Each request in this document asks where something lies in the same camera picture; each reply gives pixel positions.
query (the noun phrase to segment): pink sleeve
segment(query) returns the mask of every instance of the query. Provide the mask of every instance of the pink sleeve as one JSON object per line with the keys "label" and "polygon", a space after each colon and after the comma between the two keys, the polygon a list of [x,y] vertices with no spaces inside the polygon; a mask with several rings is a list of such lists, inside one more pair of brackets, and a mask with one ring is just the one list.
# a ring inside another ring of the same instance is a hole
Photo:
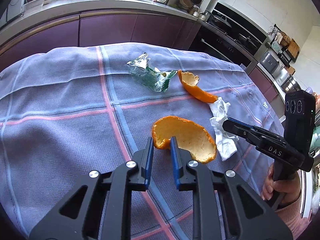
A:
{"label": "pink sleeve", "polygon": [[289,227],[293,234],[293,239],[297,239],[300,234],[307,228],[308,219],[301,218],[300,214],[301,195],[298,200],[291,205],[276,210],[278,216]]}

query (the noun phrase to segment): green plastic wrapper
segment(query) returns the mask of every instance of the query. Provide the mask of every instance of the green plastic wrapper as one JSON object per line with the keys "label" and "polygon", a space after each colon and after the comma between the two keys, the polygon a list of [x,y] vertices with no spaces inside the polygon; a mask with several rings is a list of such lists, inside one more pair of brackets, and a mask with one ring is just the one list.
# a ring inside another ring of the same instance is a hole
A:
{"label": "green plastic wrapper", "polygon": [[143,53],[133,61],[127,62],[129,73],[140,84],[156,92],[166,92],[170,79],[178,72],[177,70],[161,72],[156,67],[149,66],[149,54]]}

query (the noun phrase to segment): curved orange peel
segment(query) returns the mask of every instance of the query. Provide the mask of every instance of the curved orange peel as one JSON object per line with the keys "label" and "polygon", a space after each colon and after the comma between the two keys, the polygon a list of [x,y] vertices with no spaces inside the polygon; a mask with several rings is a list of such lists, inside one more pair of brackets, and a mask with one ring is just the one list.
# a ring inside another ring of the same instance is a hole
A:
{"label": "curved orange peel", "polygon": [[157,149],[170,149],[172,136],[177,138],[179,148],[191,153],[192,159],[208,163],[216,158],[216,143],[203,126],[177,116],[166,116],[153,124],[152,138]]}
{"label": "curved orange peel", "polygon": [[205,103],[214,103],[218,100],[218,96],[214,96],[206,91],[203,91],[197,86],[199,77],[193,75],[191,72],[182,72],[178,70],[178,77],[185,90],[196,99]]}

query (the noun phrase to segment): screw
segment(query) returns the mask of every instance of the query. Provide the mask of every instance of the screw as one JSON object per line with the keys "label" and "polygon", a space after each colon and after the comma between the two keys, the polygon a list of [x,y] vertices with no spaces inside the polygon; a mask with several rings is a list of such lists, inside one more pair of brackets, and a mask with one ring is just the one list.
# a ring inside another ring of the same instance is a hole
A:
{"label": "screw", "polygon": [[188,165],[189,165],[190,167],[196,167],[196,166],[198,166],[198,162],[197,162],[197,161],[189,161],[189,162],[188,162]]}
{"label": "screw", "polygon": [[90,171],[89,172],[89,177],[90,178],[96,178],[99,176],[99,172],[98,171]]}
{"label": "screw", "polygon": [[226,171],[226,175],[228,177],[233,178],[236,175],[236,173],[233,170],[228,170],[228,171]]}
{"label": "screw", "polygon": [[127,163],[126,163],[126,166],[128,167],[128,168],[133,168],[133,167],[135,167],[137,164],[134,162],[134,161],[128,161]]}

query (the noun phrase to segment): wall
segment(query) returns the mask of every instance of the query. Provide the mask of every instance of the wall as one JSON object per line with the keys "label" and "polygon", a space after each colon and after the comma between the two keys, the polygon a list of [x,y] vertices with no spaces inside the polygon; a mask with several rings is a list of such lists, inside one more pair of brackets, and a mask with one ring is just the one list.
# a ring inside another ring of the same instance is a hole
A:
{"label": "wall", "polygon": [[320,14],[311,0],[222,0],[256,22],[266,32],[276,23],[302,47]]}
{"label": "wall", "polygon": [[311,87],[320,94],[320,27],[313,26],[301,48],[296,63],[290,63],[295,69],[294,77],[302,89]]}

